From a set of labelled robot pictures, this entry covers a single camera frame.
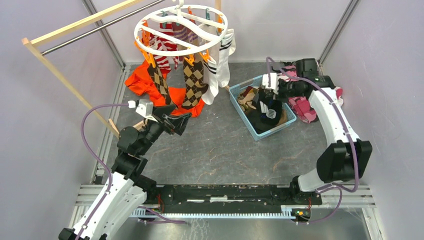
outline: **orange cloth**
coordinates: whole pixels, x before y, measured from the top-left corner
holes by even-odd
[[[142,65],[138,66],[131,76],[125,81],[125,85],[138,96],[142,94],[148,94],[150,101],[153,102],[155,107],[165,106],[165,98],[159,93],[155,86],[155,83],[150,78],[147,68],[149,63],[144,61]],[[167,74],[162,73],[162,76],[166,79]],[[182,108],[184,97],[186,96],[185,88],[169,87],[169,95],[171,96],[172,102],[178,107],[172,112],[172,115],[179,116],[186,113],[191,113],[192,117],[197,117],[202,112],[205,102],[200,100],[199,103],[190,109]]]

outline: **blue plastic basket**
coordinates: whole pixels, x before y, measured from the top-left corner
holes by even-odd
[[[240,107],[239,103],[237,102],[237,96],[245,90],[248,86],[252,87],[259,87],[262,84],[262,75],[257,76],[255,78],[252,78],[250,80],[244,81],[240,84],[234,85],[229,88],[229,94],[230,94],[230,100],[232,105],[234,105],[235,110],[237,110],[237,113],[240,115],[241,119],[243,120],[244,124],[246,124],[247,129],[249,130],[250,134],[254,138],[255,141],[258,141],[260,139],[263,139],[265,137],[268,137],[269,135],[276,133],[282,129],[287,128],[290,126],[294,121],[296,121],[297,117],[293,113],[292,109],[290,109],[289,105],[287,103],[284,103],[282,105],[283,109],[285,109],[287,113],[287,122],[283,123],[279,126],[276,126],[268,131],[265,131],[261,134],[258,134],[255,129],[253,128],[252,124],[249,122],[248,118],[246,117],[245,113],[243,112],[242,108]]]

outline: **pink garment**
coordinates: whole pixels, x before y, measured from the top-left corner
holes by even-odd
[[[292,77],[297,77],[296,68],[295,66],[286,66],[286,69],[293,68],[293,71],[287,71],[287,73]],[[296,79],[288,78],[287,76],[284,76],[283,74],[278,75],[280,79],[284,80],[285,82],[289,81],[298,81]],[[335,88],[335,94],[338,99],[339,106],[343,105],[343,99],[342,99],[342,93],[343,89],[341,87]],[[293,112],[299,117],[299,119],[307,124],[316,122],[318,120],[317,118],[317,112],[311,107],[311,104],[304,96],[296,96],[296,97],[289,97],[288,98],[288,104],[290,105]]]

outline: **white sock with black stripes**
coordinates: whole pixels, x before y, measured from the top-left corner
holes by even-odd
[[[232,42],[234,39],[234,29],[228,29],[224,38],[221,41],[221,46],[219,48],[219,60],[218,66],[216,69],[216,75],[218,79],[218,85],[223,88],[228,85],[230,82],[230,69],[228,67],[228,57],[234,53],[236,50],[236,45],[232,46]]]
[[[214,102],[215,97],[218,95],[219,84],[217,79],[217,62],[211,56],[209,60],[205,62],[203,60],[203,82],[208,84],[207,91],[201,96],[203,102],[207,105],[211,105]]]
[[[215,26],[211,26],[211,25],[208,26],[208,25],[204,24],[204,25],[200,26],[200,29],[202,29],[203,31],[205,31],[209,34],[217,35],[217,27],[215,27]],[[200,46],[207,43],[201,37],[199,37],[199,41],[200,41],[199,42]],[[217,44],[215,44],[214,46],[212,46],[208,49],[209,50],[209,56],[211,56],[216,61],[216,63],[218,63],[218,60],[220,59],[220,46],[221,46],[221,43],[218,42]]]
[[[232,55],[236,51],[236,35],[234,35],[234,29],[228,29],[226,34],[232,34],[231,45],[229,46],[229,54]]]

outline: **wooden drying rack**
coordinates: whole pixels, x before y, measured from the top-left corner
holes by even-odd
[[[23,38],[22,43],[23,45],[42,63],[44,64],[53,75],[56,76],[57,79],[59,79],[62,84],[73,94],[75,97],[77,97],[88,109],[92,109],[93,106],[84,98],[84,96],[69,82],[69,80],[59,71],[55,65],[53,65],[52,62],[50,62],[47,58],[43,56],[43,54],[38,49],[39,47],[56,40],[58,38],[64,37],[70,33],[75,32],[78,29],[81,29],[83,27],[86,27],[90,24],[93,24],[97,21],[100,21],[104,19],[107,16],[110,16],[114,13],[117,13],[121,10],[124,10],[128,7],[131,7],[137,3],[143,2],[144,0],[126,0],[121,3],[118,3],[114,6],[111,6],[105,10],[99,11],[93,15],[90,15],[86,18],[83,18],[79,21],[76,21],[74,23],[71,23],[67,26],[64,26],[62,28],[59,28],[55,31],[52,31],[50,33],[47,33],[43,36],[37,37],[33,40],[28,40],[28,38]],[[221,10],[221,0],[215,0],[215,9]],[[119,138],[119,130],[116,127],[115,123],[112,121],[112,119],[108,119],[108,121],[103,118],[102,115],[100,115],[99,112],[94,111],[94,114],[96,117],[115,135],[117,138]],[[141,121],[134,125],[134,127],[138,130],[140,130],[144,126],[144,121]]]

